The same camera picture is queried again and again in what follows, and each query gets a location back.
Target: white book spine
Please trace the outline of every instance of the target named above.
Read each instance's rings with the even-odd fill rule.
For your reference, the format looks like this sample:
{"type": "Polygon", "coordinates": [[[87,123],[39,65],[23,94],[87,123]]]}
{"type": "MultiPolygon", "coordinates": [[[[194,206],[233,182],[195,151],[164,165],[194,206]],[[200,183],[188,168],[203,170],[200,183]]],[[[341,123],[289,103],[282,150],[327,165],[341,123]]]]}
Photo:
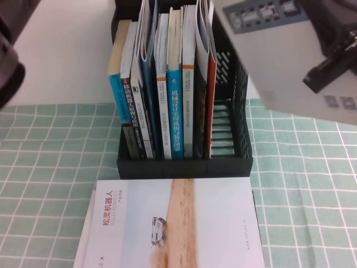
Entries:
{"type": "Polygon", "coordinates": [[[160,109],[161,133],[163,144],[163,155],[165,159],[172,159],[171,156],[171,140],[170,140],[170,123],[168,121],[168,103],[166,78],[157,78],[157,91],[160,109]]]}
{"type": "Polygon", "coordinates": [[[184,103],[184,157],[192,157],[193,124],[194,124],[194,66],[182,68],[184,103]]]}
{"type": "Polygon", "coordinates": [[[133,92],[134,102],[136,106],[136,112],[138,114],[141,135],[143,136],[146,156],[148,159],[153,159],[154,156],[151,148],[149,130],[146,123],[145,110],[144,110],[143,100],[141,97],[141,89],[138,84],[135,85],[132,83],[132,92],[133,92]]]}
{"type": "Polygon", "coordinates": [[[83,263],[85,261],[85,253],[87,250],[87,244],[90,235],[90,226],[94,211],[94,198],[95,190],[93,190],[91,193],[87,215],[85,216],[85,221],[82,229],[82,234],[80,236],[80,241],[78,244],[76,259],[74,260],[73,268],[83,268],[83,263]]]}

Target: table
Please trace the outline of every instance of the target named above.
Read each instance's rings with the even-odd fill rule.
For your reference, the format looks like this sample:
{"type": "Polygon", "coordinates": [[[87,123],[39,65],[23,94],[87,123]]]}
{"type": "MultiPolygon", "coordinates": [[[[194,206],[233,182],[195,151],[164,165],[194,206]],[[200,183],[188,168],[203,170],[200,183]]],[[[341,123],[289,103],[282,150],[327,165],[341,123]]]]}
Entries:
{"type": "MultiPolygon", "coordinates": [[[[247,101],[266,267],[357,267],[357,127],[247,101]]],[[[0,267],[72,267],[97,179],[118,177],[113,104],[0,113],[0,267]]]]}

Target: book spine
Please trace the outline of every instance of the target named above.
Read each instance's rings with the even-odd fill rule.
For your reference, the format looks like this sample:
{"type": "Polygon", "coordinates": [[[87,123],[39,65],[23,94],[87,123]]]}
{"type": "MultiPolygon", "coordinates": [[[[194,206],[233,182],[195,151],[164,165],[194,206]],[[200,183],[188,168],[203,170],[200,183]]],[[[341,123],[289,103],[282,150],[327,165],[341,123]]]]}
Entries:
{"type": "Polygon", "coordinates": [[[193,124],[194,124],[194,66],[182,68],[183,107],[184,107],[184,157],[192,157],[193,124]]]}
{"type": "Polygon", "coordinates": [[[207,83],[199,68],[195,69],[195,130],[194,130],[194,157],[203,157],[205,105],[207,83]]]}
{"type": "Polygon", "coordinates": [[[142,95],[141,95],[141,87],[137,85],[132,85],[132,93],[136,106],[136,112],[138,114],[141,134],[143,137],[143,144],[146,152],[146,156],[148,159],[153,159],[153,152],[151,148],[150,136],[148,131],[148,126],[146,122],[146,114],[143,105],[142,95]]]}
{"type": "Polygon", "coordinates": [[[207,153],[206,157],[211,157],[212,146],[212,120],[213,120],[213,105],[214,105],[214,92],[216,87],[216,70],[217,63],[215,63],[212,55],[210,54],[208,61],[208,89],[207,89],[207,153]]]}
{"type": "Polygon", "coordinates": [[[153,137],[153,144],[155,148],[155,152],[157,157],[161,157],[161,150],[160,150],[160,137],[157,134],[159,131],[156,124],[156,117],[158,117],[158,107],[157,107],[157,97],[155,96],[156,90],[156,74],[154,75],[155,63],[153,62],[153,55],[148,56],[147,61],[143,62],[143,74],[144,74],[144,81],[145,81],[145,97],[147,102],[147,110],[149,114],[149,123],[151,125],[152,130],[152,137],[153,137]]]}
{"type": "Polygon", "coordinates": [[[157,78],[157,93],[158,93],[158,102],[160,108],[163,156],[165,159],[172,159],[170,123],[168,120],[169,114],[168,114],[168,103],[167,103],[166,77],[157,78]]]}
{"type": "Polygon", "coordinates": [[[125,93],[124,93],[122,81],[120,79],[120,74],[110,75],[109,80],[110,80],[110,84],[112,85],[112,90],[113,90],[115,102],[118,107],[120,119],[122,121],[130,121],[128,103],[125,98],[125,93]]]}
{"type": "Polygon", "coordinates": [[[140,159],[135,133],[131,122],[122,122],[125,140],[127,142],[131,159],[140,159]]]}
{"type": "Polygon", "coordinates": [[[133,92],[131,90],[131,84],[129,79],[122,79],[123,83],[123,88],[125,92],[125,97],[128,103],[128,108],[129,108],[129,114],[131,117],[132,125],[133,125],[133,130],[136,138],[136,143],[138,146],[138,152],[139,156],[141,159],[146,158],[146,153],[145,153],[145,148],[143,145],[143,137],[141,134],[140,126],[139,126],[139,119],[138,119],[138,114],[136,112],[136,107],[135,107],[135,102],[133,98],[133,92]]]}
{"type": "Polygon", "coordinates": [[[92,191],[91,197],[89,200],[87,215],[85,216],[82,234],[80,236],[77,254],[76,254],[76,258],[74,260],[73,268],[83,268],[83,265],[84,265],[85,253],[87,250],[87,245],[88,245],[88,240],[89,240],[89,235],[90,235],[91,220],[92,220],[93,211],[94,211],[94,197],[95,197],[95,190],[92,191]]]}
{"type": "Polygon", "coordinates": [[[184,158],[181,69],[167,71],[172,159],[184,158]]]}
{"type": "Polygon", "coordinates": [[[109,76],[110,84],[115,98],[115,102],[118,107],[119,116],[122,121],[125,140],[128,144],[128,150],[131,159],[139,159],[138,146],[135,142],[135,134],[131,124],[131,118],[128,108],[128,103],[125,97],[124,88],[120,79],[120,74],[114,74],[109,76]]]}
{"type": "Polygon", "coordinates": [[[147,107],[146,107],[146,104],[145,104],[146,102],[145,102],[145,97],[144,97],[144,90],[142,90],[142,89],[141,89],[141,99],[143,100],[144,112],[145,112],[146,122],[147,122],[147,129],[149,131],[149,137],[150,137],[150,143],[151,143],[153,158],[155,159],[156,158],[156,151],[155,151],[155,148],[154,148],[151,126],[150,126],[150,123],[149,123],[149,113],[147,111],[147,107]]]}

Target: book holder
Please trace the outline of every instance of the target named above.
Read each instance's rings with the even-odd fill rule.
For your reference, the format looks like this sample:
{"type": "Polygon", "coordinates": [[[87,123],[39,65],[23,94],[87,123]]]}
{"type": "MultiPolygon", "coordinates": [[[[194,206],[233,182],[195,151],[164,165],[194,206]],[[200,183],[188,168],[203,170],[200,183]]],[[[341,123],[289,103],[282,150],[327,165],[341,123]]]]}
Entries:
{"type": "MultiPolygon", "coordinates": [[[[180,8],[184,4],[196,4],[196,1],[160,0],[160,3],[160,12],[168,13],[170,7],[180,8]]],[[[115,4],[116,9],[112,19],[111,29],[113,41],[119,20],[138,20],[141,0],[116,0],[115,4]]],[[[228,107],[231,128],[229,132],[231,132],[231,138],[213,138],[212,140],[233,141],[234,156],[214,155],[210,159],[200,160],[131,160],[122,129],[117,159],[121,179],[184,179],[250,176],[253,157],[245,117],[248,74],[240,63],[216,14],[214,14],[213,17],[213,34],[216,51],[218,53],[215,105],[222,104],[228,107]]]]}

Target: white book cover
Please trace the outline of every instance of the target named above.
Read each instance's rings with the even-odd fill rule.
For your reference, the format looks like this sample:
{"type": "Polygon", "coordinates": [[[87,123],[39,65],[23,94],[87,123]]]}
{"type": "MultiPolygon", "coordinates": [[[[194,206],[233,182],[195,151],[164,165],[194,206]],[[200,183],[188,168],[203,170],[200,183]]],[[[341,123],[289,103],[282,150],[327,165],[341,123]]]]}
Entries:
{"type": "Polygon", "coordinates": [[[93,219],[83,267],[119,267],[122,259],[128,181],[97,182],[93,219]]]}
{"type": "Polygon", "coordinates": [[[184,109],[184,157],[192,157],[194,125],[194,67],[196,6],[185,6],[182,33],[182,102],[184,109]]]}
{"type": "Polygon", "coordinates": [[[168,114],[167,87],[166,87],[166,49],[167,49],[168,13],[159,15],[158,28],[155,37],[155,65],[157,93],[160,109],[161,134],[163,155],[165,159],[171,157],[170,123],[168,114]]]}
{"type": "Polygon", "coordinates": [[[264,267],[249,178],[98,181],[89,243],[86,268],[264,267]]]}

